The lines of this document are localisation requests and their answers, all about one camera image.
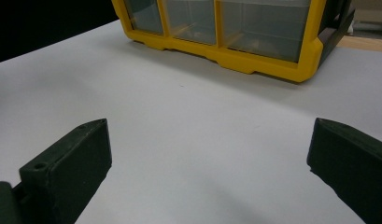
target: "yellow plastic frame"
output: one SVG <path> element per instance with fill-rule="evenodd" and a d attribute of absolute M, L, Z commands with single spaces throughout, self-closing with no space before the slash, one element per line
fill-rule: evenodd
<path fill-rule="evenodd" d="M 220 66 L 238 72 L 252 74 L 260 72 L 274 77 L 302 82 L 311 78 L 318 70 L 323 45 L 318 39 L 318 29 L 326 0 L 311 0 L 304 30 L 304 40 L 298 63 L 264 57 L 252 53 L 227 49 L 223 46 L 221 34 L 220 0 L 214 0 L 216 45 L 205 45 L 173 38 L 169 35 L 165 18 L 164 1 L 157 0 L 163 26 L 163 35 L 155 35 L 133 29 L 129 14 L 123 0 L 112 0 L 116 14 L 120 18 L 124 33 L 133 40 L 144 43 L 154 49 L 177 49 L 206 57 Z"/>

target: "yellow storage bin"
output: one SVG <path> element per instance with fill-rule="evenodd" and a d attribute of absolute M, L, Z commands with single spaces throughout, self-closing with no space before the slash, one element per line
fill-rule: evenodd
<path fill-rule="evenodd" d="M 112 0 L 131 39 L 302 82 L 346 33 L 351 0 Z"/>

